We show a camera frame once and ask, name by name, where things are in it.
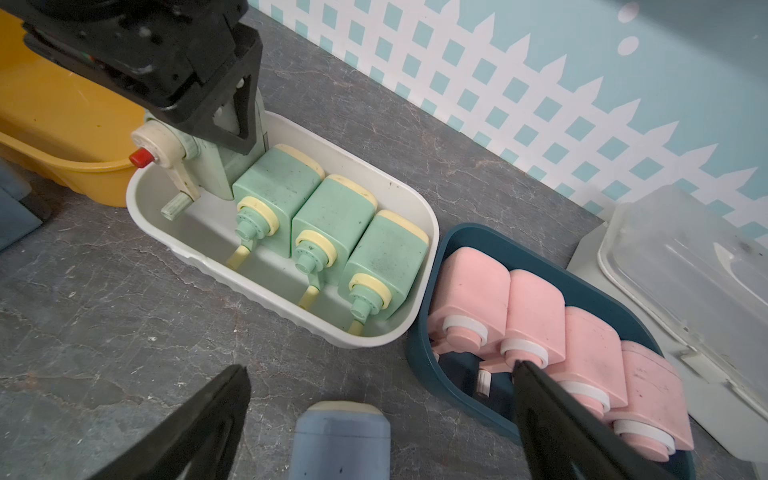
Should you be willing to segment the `green pencil sharpener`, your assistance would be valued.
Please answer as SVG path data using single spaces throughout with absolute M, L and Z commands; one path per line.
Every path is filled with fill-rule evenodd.
M 349 257 L 338 282 L 350 304 L 347 332 L 361 335 L 370 320 L 387 320 L 406 300 L 426 258 L 429 236 L 403 216 L 375 214 Z
M 287 144 L 267 150 L 233 184 L 240 245 L 226 265 L 236 270 L 262 246 L 292 256 L 292 220 L 325 178 L 325 170 Z
M 292 260 L 308 279 L 299 300 L 311 308 L 323 288 L 341 273 L 378 210 L 367 189 L 339 174 L 327 176 L 292 220 Z

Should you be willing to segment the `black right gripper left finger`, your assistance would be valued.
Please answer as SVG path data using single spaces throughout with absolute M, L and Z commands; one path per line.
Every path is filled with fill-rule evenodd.
M 251 382 L 234 364 L 94 479 L 227 479 L 241 440 Z

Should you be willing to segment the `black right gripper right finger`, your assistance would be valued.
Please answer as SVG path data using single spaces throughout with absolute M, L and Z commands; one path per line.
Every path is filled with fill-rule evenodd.
M 533 479 L 671 479 L 530 361 L 512 373 L 516 424 Z

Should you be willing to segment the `pale green round sharpener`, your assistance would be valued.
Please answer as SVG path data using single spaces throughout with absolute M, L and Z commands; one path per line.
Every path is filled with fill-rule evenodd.
M 161 209 L 170 221 L 207 191 L 223 200 L 233 200 L 233 184 L 269 148 L 266 117 L 260 92 L 255 94 L 256 144 L 247 154 L 200 139 L 145 115 L 145 123 L 131 133 L 137 150 L 131 162 L 141 169 L 146 164 L 162 167 L 178 193 Z

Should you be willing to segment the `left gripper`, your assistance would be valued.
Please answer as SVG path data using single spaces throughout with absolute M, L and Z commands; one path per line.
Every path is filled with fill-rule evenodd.
M 263 51 L 245 1 L 4 1 L 28 49 L 240 154 L 256 144 Z

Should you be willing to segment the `white plastic storage box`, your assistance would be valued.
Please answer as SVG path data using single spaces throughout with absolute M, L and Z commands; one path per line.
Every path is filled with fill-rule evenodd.
M 359 336 L 348 333 L 352 315 L 334 286 L 324 288 L 311 309 L 302 309 L 298 301 L 308 285 L 306 277 L 291 260 L 264 248 L 258 248 L 238 270 L 228 268 L 225 262 L 239 244 L 234 232 L 234 202 L 203 192 L 178 219 L 170 221 L 161 209 L 177 189 L 157 165 L 137 171 L 129 182 L 126 203 L 132 220 L 183 262 L 334 346 L 374 348 L 395 341 L 416 320 L 427 289 L 440 240 L 434 210 L 406 183 L 303 126 L 274 112 L 267 113 L 265 124 L 271 143 L 296 147 L 326 171 L 359 183 L 377 198 L 382 208 L 405 217 L 429 236 L 430 248 L 413 287 L 389 319 L 367 321 Z

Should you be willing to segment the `blue pencil sharpener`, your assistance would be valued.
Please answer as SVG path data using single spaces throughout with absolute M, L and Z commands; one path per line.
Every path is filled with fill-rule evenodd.
M 9 162 L 1 160 L 1 240 L 4 250 L 40 227 L 51 215 L 50 206 Z
M 297 420 L 290 479 L 388 479 L 391 425 L 377 407 L 321 401 Z

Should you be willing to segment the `yellow plastic storage box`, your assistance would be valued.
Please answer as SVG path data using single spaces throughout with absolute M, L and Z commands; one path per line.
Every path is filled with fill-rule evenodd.
M 143 108 L 29 50 L 1 15 L 1 156 L 91 200 L 125 207 Z

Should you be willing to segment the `pink pencil sharpener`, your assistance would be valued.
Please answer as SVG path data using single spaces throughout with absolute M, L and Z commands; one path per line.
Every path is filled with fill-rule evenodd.
M 461 247 L 442 263 L 427 329 L 436 355 L 471 353 L 501 357 L 510 290 L 509 270 L 473 247 Z
M 518 360 L 545 369 L 566 357 L 565 300 L 550 282 L 512 270 L 505 320 L 501 337 L 478 353 L 476 394 L 481 398 L 490 396 L 492 376 L 512 372 Z
M 682 381 L 664 357 L 623 340 L 628 405 L 611 409 L 604 423 L 644 458 L 664 463 L 694 449 Z
M 548 366 L 547 375 L 597 419 L 628 405 L 621 340 L 592 313 L 565 308 L 565 360 Z

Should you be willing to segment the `dark teal storage box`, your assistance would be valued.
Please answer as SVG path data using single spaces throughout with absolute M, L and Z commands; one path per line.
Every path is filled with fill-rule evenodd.
M 435 356 L 429 340 L 427 318 L 440 267 L 449 255 L 465 246 L 486 253 L 508 270 L 523 269 L 545 279 L 561 291 L 567 305 L 579 307 L 604 320 L 622 340 L 639 343 L 654 352 L 659 350 L 640 320 L 614 298 L 495 230 L 472 223 L 456 226 L 437 250 L 419 317 L 409 331 L 408 362 L 432 394 L 451 402 L 516 444 L 522 446 L 516 424 L 513 371 L 496 375 L 489 399 L 478 400 L 475 397 L 478 358 L 471 353 Z M 676 452 L 667 462 L 652 463 L 669 472 L 673 476 L 671 479 L 695 476 L 692 456 L 685 451 Z

